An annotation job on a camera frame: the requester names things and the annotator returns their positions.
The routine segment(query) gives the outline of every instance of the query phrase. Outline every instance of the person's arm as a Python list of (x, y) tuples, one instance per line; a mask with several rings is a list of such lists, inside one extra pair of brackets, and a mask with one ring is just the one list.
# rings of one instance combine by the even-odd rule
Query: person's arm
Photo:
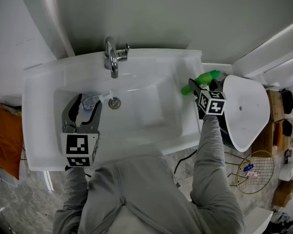
[(190, 195), (210, 233), (244, 233), (243, 213), (227, 181), (224, 146), (216, 116), (204, 116)]
[(88, 189), (83, 168), (70, 168), (66, 171), (65, 200), (63, 209), (56, 211), (53, 234), (77, 233)]

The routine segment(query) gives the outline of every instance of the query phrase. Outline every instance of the green spray bottle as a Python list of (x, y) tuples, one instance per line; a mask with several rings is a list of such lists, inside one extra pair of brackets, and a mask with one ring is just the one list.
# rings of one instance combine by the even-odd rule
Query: green spray bottle
[[(201, 74), (198, 78), (194, 79), (199, 85), (210, 84), (211, 80), (216, 79), (220, 75), (220, 71), (213, 70), (210, 72), (206, 72)], [(191, 89), (189, 85), (184, 86), (181, 89), (181, 93), (186, 96), (191, 94)]]

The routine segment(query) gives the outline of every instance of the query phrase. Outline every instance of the orange pillow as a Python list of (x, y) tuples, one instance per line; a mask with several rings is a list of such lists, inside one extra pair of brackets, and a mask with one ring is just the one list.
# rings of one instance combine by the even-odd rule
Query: orange pillow
[(21, 116), (0, 107), (0, 167), (19, 179), (23, 131)]

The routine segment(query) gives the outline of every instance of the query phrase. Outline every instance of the wire basket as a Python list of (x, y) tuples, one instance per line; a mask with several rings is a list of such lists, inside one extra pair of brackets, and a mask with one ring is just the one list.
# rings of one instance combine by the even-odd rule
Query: wire basket
[(230, 155), (243, 160), (240, 164), (226, 162), (227, 164), (238, 166), (236, 174), (231, 173), (228, 175), (228, 177), (230, 175), (236, 176), (235, 185), (230, 186), (236, 186), (245, 194), (254, 194), (262, 190), (269, 183), (274, 171), (274, 161), (270, 153), (256, 151), (246, 158), (233, 154)]

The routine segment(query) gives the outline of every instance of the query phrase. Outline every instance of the person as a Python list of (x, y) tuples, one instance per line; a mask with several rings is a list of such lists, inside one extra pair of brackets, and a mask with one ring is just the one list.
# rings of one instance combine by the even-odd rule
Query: person
[(243, 213), (227, 182), (216, 116), (204, 116), (189, 202), (165, 160), (137, 156), (96, 168), (66, 171), (65, 201), (54, 234), (242, 234)]

